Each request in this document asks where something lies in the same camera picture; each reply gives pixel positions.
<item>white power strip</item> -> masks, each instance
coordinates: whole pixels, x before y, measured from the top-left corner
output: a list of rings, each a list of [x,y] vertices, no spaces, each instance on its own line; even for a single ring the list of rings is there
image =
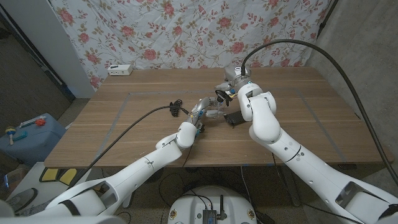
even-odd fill
[[[132,65],[110,65],[108,73],[110,75],[130,75],[132,72]]]

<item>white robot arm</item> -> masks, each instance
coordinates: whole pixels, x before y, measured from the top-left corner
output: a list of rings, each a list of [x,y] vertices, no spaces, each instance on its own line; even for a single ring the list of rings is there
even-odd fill
[[[333,213],[361,223],[376,223],[391,205],[398,203],[395,196],[333,169],[290,137],[274,116],[276,102],[272,94],[264,93],[253,83],[249,71],[241,77],[240,69],[227,67],[225,75],[229,89],[238,92],[244,120],[252,121],[250,137],[279,157]],[[341,221],[352,223],[342,218]]]
[[[107,178],[91,180],[68,189],[34,216],[112,215],[151,175],[178,159],[202,128],[200,119],[215,98],[206,97],[194,107],[178,132],[160,140],[156,150]]]

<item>wooden table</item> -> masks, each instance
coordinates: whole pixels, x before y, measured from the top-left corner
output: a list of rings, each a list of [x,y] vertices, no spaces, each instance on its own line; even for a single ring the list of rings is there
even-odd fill
[[[254,68],[252,79],[277,102],[280,125],[299,143],[330,164],[380,163],[365,124],[322,76],[310,67]],[[45,160],[47,167],[86,167],[131,123],[148,111],[181,99],[191,110],[200,98],[215,96],[223,69],[141,70],[108,77]],[[227,113],[239,110],[237,100]],[[177,132],[186,115],[160,110],[133,127],[98,161],[98,167],[124,167],[152,152],[163,137]],[[271,153],[249,137],[251,123],[232,128],[224,118],[204,119],[205,132],[170,167],[264,166]],[[393,155],[386,149],[387,157]]]

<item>white fabric backdrop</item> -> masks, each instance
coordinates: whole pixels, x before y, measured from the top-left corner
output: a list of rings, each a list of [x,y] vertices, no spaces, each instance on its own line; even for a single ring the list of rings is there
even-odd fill
[[[239,65],[252,49],[276,39],[315,42],[328,0],[51,0],[97,89],[110,64],[134,69]],[[310,49],[273,45],[252,67],[301,66]]]

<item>concrete wall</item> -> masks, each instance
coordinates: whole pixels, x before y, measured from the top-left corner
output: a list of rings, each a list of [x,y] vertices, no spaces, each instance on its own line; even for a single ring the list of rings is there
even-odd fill
[[[355,86],[381,142],[398,156],[398,2],[340,0],[317,45],[343,67]],[[312,52],[306,66],[315,67],[359,114],[344,80],[321,54]],[[393,163],[398,171],[398,162]],[[350,175],[361,176],[363,169]],[[398,197],[398,187],[386,169],[362,175],[364,181]],[[336,219],[306,208],[310,223]]]
[[[0,3],[70,91],[77,98],[91,98],[95,91],[47,0],[0,0]]]

